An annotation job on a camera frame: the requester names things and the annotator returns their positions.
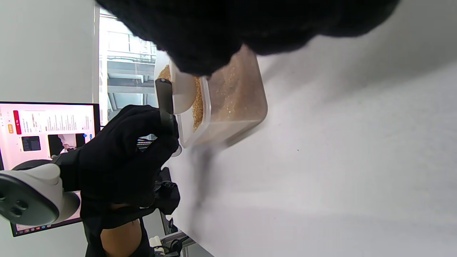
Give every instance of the table surface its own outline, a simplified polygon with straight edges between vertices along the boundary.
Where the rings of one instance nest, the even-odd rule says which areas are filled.
[[[198,231],[189,151],[169,161],[175,224],[215,257],[455,256],[452,5],[404,1],[364,37],[259,57],[267,119],[216,159]]]

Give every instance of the transparent plastic box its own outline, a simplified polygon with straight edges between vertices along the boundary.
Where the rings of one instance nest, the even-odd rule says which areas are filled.
[[[194,107],[177,114],[184,148],[208,142],[237,142],[244,132],[260,124],[268,105],[256,55],[248,48],[232,57],[230,63],[211,78],[200,78],[202,91],[201,124],[194,131]]]

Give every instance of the black glove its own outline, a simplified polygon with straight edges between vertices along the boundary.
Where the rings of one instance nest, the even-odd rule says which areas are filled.
[[[157,108],[124,107],[79,153],[79,183],[86,198],[110,203],[149,206],[154,200],[155,177],[178,148],[178,129],[163,127]],[[144,152],[139,137],[157,139]]]

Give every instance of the person's arm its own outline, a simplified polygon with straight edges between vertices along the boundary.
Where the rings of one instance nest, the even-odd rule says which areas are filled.
[[[112,208],[124,206],[126,204],[116,204]],[[102,230],[100,239],[107,257],[128,257],[138,249],[142,236],[140,221],[134,220],[114,229]]]

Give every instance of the monitor screen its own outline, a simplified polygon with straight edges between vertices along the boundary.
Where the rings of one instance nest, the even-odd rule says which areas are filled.
[[[0,170],[29,160],[50,160],[81,147],[99,131],[98,104],[0,102]],[[78,211],[58,224],[11,228],[13,236],[21,236],[79,221]]]

